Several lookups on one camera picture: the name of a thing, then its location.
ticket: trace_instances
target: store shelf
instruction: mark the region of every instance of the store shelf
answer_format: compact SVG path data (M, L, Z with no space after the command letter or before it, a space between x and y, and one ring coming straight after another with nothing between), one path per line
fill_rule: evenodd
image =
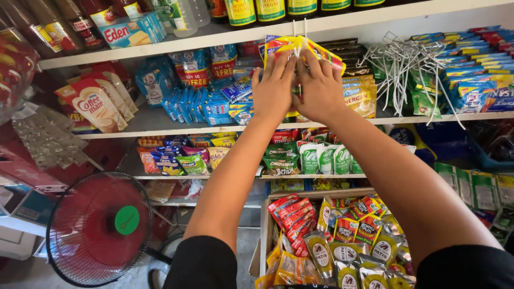
M184 199L183 197L171 197L166 203L151 201L152 206L176 206L176 207L196 207L198 199ZM247 201L245 208L260 209L261 201Z
M136 179L208 179L209 176L165 176L160 173L147 174L144 172L144 166L141 162L141 158L137 153L137 143L134 144L133 148L127 153L127 155L123 158L120 165L118 166L118 171L126 173L128 175L133 176ZM323 175L323 174L313 174L313 175L281 175L281 176L270 176L263 175L261 178L263 179L273 179L273 178L365 178L364 174L348 174L348 175Z
M416 117L391 117L387 111L377 111L377 118L370 119L372 124L398 124L398 123L419 123L428 122L429 117L416 116ZM463 114L458 118L463 120L479 120L479 119L499 119L499 118L512 118L514 112L503 113L481 113L481 114ZM434 119L434 121L457 121L453 115L443 115L442 119ZM279 125L278 129L304 129L304 128L318 128L325 125L318 122L299 122L299 123L283 123ZM151 109L146 104L143 104L139 111L135 113L135 117L128 122L128 126L122 132L110 134L88 134L79 135L82 139L95 139L95 138L118 138L118 137L140 137L140 136L154 136L154 135L177 135L177 134L195 134L195 133L216 133L216 132L241 132L246 126L232 125L232 126L216 126L209 127L206 123L192 123L184 124L173 121L166 114L166 111L160 107Z
M308 33L326 31L331 29L358 26L363 24L379 23L384 21L406 19L417 16L455 12L475 8L484 8L502 4L514 3L514 0L430 0L419 3L385 7L380 9L360 11L330 17L319 17L308 20ZM296 33L304 34L304 21L296 22ZM194 48L224 45L243 41L263 39L270 35L293 35L292 23L283 23L266 27L231 31L229 25L209 24L188 38L177 38L169 35L164 42L128 47L113 50L84 53L76 56L43 60L41 69L51 69L94 63L107 60L126 59L140 56L157 55L167 52L183 51Z

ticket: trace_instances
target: fan grille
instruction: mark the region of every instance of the fan grille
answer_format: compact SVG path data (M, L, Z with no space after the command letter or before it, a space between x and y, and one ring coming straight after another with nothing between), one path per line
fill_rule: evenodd
M116 229L124 206L139 212L129 235ZM90 175L68 188L53 209L46 232L48 260L57 274L79 287L98 287L125 274L150 238L152 213L140 182L120 172Z

